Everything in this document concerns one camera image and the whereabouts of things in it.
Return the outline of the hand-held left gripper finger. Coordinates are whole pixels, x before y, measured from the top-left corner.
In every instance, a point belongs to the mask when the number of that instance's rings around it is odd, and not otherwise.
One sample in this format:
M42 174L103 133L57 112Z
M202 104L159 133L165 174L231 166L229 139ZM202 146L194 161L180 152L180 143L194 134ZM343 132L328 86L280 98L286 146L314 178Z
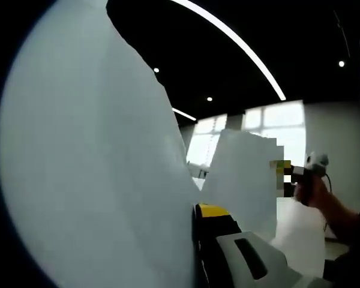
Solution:
M331 287L292 269L285 255L253 232L243 232L224 208L194 207L194 241L208 287Z

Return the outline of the person's right hand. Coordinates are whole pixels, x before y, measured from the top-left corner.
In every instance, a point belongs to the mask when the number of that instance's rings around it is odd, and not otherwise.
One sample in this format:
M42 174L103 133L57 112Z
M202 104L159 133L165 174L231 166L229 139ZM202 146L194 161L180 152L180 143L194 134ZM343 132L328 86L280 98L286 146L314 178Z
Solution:
M309 180L298 182L294 190L294 198L305 206L320 209L329 191L324 181L317 175Z

